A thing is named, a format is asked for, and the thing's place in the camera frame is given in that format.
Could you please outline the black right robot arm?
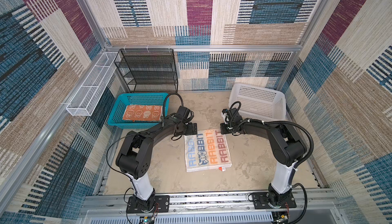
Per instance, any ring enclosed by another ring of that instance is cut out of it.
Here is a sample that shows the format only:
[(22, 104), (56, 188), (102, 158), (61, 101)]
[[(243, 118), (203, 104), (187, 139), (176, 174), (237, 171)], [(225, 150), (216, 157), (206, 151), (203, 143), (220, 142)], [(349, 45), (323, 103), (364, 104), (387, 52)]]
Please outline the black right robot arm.
[(277, 165), (264, 199), (271, 208), (279, 208), (288, 203), (292, 198), (295, 172), (310, 152), (296, 130), (301, 126), (288, 121), (243, 119), (237, 108), (223, 109), (222, 117), (222, 134), (250, 134), (268, 139)]

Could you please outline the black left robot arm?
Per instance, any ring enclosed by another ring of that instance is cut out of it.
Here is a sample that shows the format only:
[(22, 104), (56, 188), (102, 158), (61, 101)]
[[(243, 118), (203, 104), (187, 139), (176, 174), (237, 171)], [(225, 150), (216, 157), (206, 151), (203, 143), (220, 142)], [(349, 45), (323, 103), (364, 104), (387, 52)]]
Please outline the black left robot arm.
[(130, 179), (134, 189), (129, 197), (127, 213), (151, 212), (158, 207), (156, 192), (148, 176), (153, 148), (168, 136), (177, 140), (181, 136), (197, 135), (193, 117), (191, 110), (180, 106), (176, 113), (167, 115), (150, 129), (127, 134), (115, 160), (120, 173)]

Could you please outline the white plastic laundry basket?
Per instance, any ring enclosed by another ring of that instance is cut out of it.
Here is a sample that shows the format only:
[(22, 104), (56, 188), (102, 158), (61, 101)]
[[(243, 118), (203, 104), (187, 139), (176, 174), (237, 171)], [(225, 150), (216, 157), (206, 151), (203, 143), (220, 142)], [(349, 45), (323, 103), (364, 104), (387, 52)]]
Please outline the white plastic laundry basket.
[(286, 120), (286, 99), (280, 91), (236, 83), (231, 90), (229, 105), (237, 101), (242, 104), (239, 114), (243, 118), (262, 121)]

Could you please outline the orange and cream towel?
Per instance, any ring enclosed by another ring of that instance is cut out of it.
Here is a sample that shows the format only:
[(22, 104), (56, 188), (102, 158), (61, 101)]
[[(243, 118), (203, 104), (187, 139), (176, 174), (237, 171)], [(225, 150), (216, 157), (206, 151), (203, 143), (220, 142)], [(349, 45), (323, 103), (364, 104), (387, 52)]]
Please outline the orange and cream towel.
[(131, 104), (125, 108), (123, 120), (132, 122), (158, 122), (162, 116), (162, 106)]

